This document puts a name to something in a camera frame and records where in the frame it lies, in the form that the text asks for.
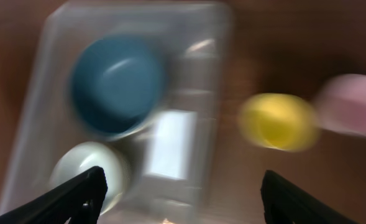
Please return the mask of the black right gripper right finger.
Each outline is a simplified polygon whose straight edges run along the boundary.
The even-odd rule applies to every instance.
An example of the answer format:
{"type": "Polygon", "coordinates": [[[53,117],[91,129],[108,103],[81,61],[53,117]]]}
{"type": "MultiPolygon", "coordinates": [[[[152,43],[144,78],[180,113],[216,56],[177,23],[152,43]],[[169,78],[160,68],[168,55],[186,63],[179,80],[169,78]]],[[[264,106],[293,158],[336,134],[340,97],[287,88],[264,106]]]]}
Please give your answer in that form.
{"type": "Polygon", "coordinates": [[[261,196],[266,224],[356,224],[272,170],[261,196]]]}

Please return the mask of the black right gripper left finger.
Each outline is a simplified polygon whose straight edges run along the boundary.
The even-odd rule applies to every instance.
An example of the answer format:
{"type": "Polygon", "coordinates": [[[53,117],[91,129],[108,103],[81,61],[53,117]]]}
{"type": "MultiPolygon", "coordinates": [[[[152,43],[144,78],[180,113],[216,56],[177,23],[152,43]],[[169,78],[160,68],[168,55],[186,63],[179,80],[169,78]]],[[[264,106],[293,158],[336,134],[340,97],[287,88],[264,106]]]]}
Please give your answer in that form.
{"type": "Polygon", "coordinates": [[[0,216],[0,224],[96,224],[108,191],[94,166],[35,200],[0,216]]]}

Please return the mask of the grey plastic bowl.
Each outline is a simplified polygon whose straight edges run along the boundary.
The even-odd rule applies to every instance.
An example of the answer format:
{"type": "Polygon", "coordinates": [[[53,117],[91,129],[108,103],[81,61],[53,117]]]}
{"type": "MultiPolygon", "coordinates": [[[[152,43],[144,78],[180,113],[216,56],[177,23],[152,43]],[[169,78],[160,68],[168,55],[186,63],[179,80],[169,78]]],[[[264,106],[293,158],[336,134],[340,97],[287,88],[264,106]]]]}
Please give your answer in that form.
{"type": "Polygon", "coordinates": [[[116,206],[130,185],[130,165],[110,145],[87,141],[71,148],[53,168],[49,185],[54,189],[94,166],[103,168],[108,186],[100,213],[103,215],[116,206]]]}

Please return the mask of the dark blue bowl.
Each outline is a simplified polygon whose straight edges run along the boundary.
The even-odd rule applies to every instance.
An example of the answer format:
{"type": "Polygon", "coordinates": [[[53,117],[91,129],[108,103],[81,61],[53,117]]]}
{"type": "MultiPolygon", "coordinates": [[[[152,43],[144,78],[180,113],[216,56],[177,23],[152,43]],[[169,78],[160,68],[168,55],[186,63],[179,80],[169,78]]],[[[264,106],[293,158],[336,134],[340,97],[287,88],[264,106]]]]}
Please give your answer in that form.
{"type": "Polygon", "coordinates": [[[163,99],[163,58],[142,37],[110,35],[81,53],[70,75],[75,113],[94,133],[120,134],[152,114],[163,99]]]}

